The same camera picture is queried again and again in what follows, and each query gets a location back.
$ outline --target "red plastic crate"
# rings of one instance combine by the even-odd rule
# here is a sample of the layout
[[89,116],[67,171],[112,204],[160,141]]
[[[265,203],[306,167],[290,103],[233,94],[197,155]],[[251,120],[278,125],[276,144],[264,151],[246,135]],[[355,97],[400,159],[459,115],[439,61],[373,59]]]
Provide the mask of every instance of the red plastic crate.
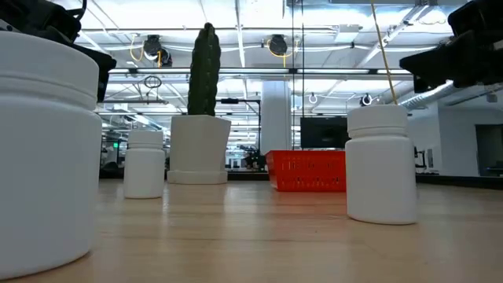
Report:
[[344,151],[271,150],[266,159],[279,192],[346,192]]

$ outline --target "white jar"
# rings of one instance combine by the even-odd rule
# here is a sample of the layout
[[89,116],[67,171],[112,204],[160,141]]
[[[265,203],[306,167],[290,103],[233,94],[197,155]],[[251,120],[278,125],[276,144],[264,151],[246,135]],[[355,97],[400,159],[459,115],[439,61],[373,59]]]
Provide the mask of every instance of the white jar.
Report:
[[155,198],[163,196],[163,132],[133,130],[128,139],[124,168],[124,196]]
[[407,111],[376,105],[349,112],[346,144],[347,214],[380,224],[417,221],[413,143]]
[[98,66],[79,51],[0,32],[0,279],[86,254],[94,239]]

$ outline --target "wooden tabletop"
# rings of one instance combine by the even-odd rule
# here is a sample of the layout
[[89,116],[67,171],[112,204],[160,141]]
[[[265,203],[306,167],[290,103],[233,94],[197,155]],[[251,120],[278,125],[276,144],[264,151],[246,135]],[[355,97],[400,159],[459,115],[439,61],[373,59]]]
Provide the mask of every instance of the wooden tabletop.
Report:
[[348,219],[341,193],[167,188],[124,200],[101,182],[92,252],[12,282],[503,282],[503,192],[419,186],[419,224],[382,226]]

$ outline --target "green cactus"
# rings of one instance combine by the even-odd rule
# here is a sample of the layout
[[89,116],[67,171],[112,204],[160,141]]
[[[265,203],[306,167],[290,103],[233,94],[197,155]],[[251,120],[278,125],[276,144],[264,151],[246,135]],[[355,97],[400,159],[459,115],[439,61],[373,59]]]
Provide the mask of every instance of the green cactus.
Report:
[[220,42],[210,23],[199,31],[190,65],[189,115],[215,116],[218,71],[220,70]]

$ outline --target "black screen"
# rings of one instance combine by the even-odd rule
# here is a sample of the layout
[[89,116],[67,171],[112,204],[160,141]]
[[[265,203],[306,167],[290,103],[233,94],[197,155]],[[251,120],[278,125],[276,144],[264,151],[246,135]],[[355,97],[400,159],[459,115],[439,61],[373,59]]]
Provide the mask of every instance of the black screen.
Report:
[[347,136],[347,119],[300,118],[300,146],[303,149],[344,149]]

